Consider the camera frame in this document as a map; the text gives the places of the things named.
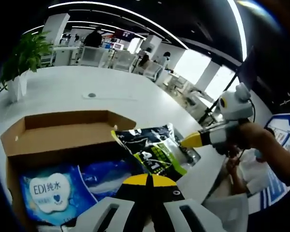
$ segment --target cardboard box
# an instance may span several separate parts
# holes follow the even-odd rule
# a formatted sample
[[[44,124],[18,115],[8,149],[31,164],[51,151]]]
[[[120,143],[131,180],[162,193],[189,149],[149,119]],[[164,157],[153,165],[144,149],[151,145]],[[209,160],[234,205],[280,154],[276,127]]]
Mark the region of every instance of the cardboard box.
[[[7,156],[7,187],[12,209],[27,231],[34,231],[19,184],[19,173],[67,163],[90,163],[122,159],[127,152],[111,136],[133,129],[136,123],[109,111],[76,111],[26,116],[1,136]]]

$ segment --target office desk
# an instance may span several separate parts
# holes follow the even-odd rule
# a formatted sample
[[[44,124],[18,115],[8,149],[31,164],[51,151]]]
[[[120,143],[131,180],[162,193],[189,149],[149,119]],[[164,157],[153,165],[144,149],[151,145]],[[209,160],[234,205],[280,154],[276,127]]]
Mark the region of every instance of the office desk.
[[[96,98],[87,99],[89,93]],[[134,120],[137,128],[173,123],[183,136],[201,126],[167,93],[144,76],[112,69],[60,66],[38,69],[28,77],[27,95],[8,104],[0,94],[0,135],[20,118],[50,112],[110,110]],[[197,149],[201,159],[178,181],[186,198],[202,202],[212,187],[224,157],[212,147]],[[5,161],[0,141],[0,177],[5,182]]]

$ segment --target black ceiling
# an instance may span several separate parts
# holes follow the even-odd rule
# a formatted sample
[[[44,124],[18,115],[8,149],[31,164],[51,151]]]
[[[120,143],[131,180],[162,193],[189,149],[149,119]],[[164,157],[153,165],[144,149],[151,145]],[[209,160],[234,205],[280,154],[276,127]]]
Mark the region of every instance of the black ceiling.
[[[53,4],[62,2],[66,1],[57,0]],[[201,42],[242,61],[240,34],[227,0],[104,0],[102,2],[136,12],[158,23],[177,37]],[[258,2],[274,16],[278,26],[273,27],[273,24],[268,23],[268,18],[237,4],[246,33],[247,49],[254,46],[257,52],[256,70],[262,83],[258,83],[255,91],[272,111],[290,111],[288,106],[279,107],[282,102],[290,99],[290,0],[259,0]],[[37,26],[45,22],[48,15],[69,12],[70,21],[105,23],[136,33],[155,34],[150,31],[154,30],[165,42],[170,41],[173,45],[182,47],[174,38],[146,20],[115,8],[71,4],[52,8],[46,12],[47,14],[40,18],[40,22],[36,22]],[[86,26],[77,23],[68,24],[67,27],[76,25]]]

